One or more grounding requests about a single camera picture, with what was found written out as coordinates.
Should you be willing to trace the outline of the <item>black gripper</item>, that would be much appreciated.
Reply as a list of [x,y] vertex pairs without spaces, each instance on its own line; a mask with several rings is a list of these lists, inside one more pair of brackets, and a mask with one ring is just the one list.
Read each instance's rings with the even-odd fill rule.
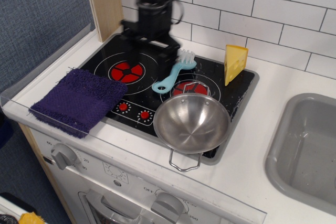
[[139,63],[139,48],[143,43],[157,41],[166,45],[158,54],[158,80],[165,79],[176,62],[176,54],[180,44],[170,36],[173,2],[150,4],[136,2],[138,21],[122,20],[123,37],[128,46],[128,64],[130,69]]

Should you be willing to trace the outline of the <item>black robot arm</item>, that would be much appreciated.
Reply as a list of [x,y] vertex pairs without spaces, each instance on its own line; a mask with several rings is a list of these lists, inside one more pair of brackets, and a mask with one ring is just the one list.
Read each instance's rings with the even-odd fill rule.
[[171,72],[177,59],[180,44],[170,35],[172,9],[175,0],[136,0],[138,21],[123,20],[123,36],[133,44],[157,41],[166,45],[159,51],[158,80],[162,81]]

